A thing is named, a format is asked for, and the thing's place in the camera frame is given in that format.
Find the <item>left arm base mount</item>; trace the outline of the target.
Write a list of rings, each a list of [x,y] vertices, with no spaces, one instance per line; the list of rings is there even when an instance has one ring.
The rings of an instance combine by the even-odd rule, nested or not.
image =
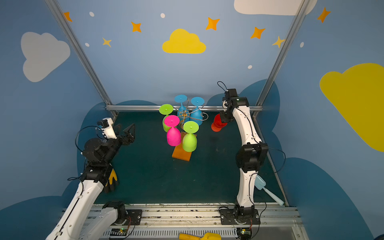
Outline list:
[[[125,225],[140,225],[143,210],[141,209],[126,209],[125,204],[122,201],[112,202],[109,201],[102,207],[103,210],[107,210],[107,213],[112,212],[116,217],[112,225],[125,226]]]

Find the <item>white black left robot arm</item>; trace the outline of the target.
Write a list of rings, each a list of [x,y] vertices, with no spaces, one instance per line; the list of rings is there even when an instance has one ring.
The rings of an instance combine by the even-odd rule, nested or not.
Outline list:
[[[131,124],[121,132],[121,125],[113,126],[110,118],[103,119],[96,126],[104,138],[88,140],[82,155],[86,163],[82,175],[77,177],[80,182],[78,189],[65,213],[47,236],[48,240],[98,240],[111,226],[132,226],[134,219],[126,211],[122,201],[104,204],[96,219],[84,227],[84,223],[101,192],[114,191],[118,178],[112,160],[121,146],[128,146],[136,139],[136,125]]]

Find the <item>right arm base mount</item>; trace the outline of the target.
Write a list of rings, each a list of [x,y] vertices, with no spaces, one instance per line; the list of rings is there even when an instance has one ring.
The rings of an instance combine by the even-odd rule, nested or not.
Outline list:
[[[218,211],[222,225],[259,225],[261,223],[259,212],[254,206],[245,208],[235,205],[233,209],[219,207]]]

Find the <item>red wine glass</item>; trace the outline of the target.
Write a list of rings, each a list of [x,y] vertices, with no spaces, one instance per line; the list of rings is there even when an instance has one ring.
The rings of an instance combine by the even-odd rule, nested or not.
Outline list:
[[[220,114],[217,114],[214,118],[214,121],[213,123],[211,124],[211,129],[214,131],[214,132],[220,132],[222,130],[222,128],[224,128],[225,126],[227,125],[227,123],[223,123],[222,122],[222,119],[221,119],[221,115]]]

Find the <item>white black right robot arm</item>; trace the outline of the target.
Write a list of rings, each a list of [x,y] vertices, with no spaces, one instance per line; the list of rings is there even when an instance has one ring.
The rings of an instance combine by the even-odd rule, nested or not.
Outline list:
[[[240,170],[240,186],[235,205],[237,219],[251,218],[255,215],[255,180],[268,153],[268,145],[263,143],[256,132],[250,104],[246,97],[240,97],[236,89],[225,90],[223,110],[220,111],[222,123],[237,123],[242,146],[236,153],[236,164]]]

